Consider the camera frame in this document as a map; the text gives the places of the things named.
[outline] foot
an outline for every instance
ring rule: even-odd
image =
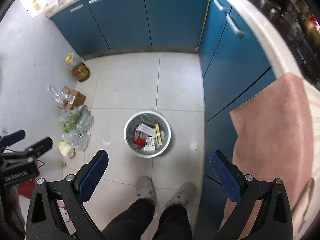
[[[168,207],[174,203],[179,203],[184,207],[189,204],[189,202],[194,198],[195,194],[195,185],[187,182],[178,189],[178,191],[173,195],[173,197],[167,202],[165,207]]]
[[[141,176],[136,182],[137,196],[139,198],[148,198],[156,205],[156,192],[152,180],[148,176]]]

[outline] pink cloth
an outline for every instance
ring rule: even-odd
[[[281,178],[292,208],[310,180],[313,161],[311,117],[302,79],[286,73],[230,115],[238,135],[232,163],[257,180]],[[260,205],[256,202],[240,239],[249,234]],[[234,207],[228,200],[221,226]]]

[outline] person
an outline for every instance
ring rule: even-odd
[[[153,219],[156,192],[148,176],[136,183],[139,199],[115,217],[102,231],[106,240],[140,240]],[[166,204],[152,240],[192,240],[191,226],[185,206],[194,198],[196,187],[183,184]]]

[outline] metal screw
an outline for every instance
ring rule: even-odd
[[[281,185],[281,184],[282,184],[282,180],[281,180],[281,179],[279,179],[279,178],[276,178],[276,184]]]
[[[75,176],[73,174],[69,174],[66,176],[67,181],[72,181],[74,178],[75,178]]]
[[[247,181],[252,181],[252,180],[253,180],[253,176],[250,175],[250,174],[247,174],[247,175],[245,175],[244,177],[245,177],[245,179],[246,179]]]
[[[44,182],[43,178],[40,178],[40,179],[37,180],[37,184],[39,184],[39,185],[41,185],[43,182]]]

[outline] bottle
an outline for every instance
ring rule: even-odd
[[[67,70],[79,82],[83,82],[90,77],[90,69],[78,57],[74,57],[73,53],[69,53],[66,57]]]

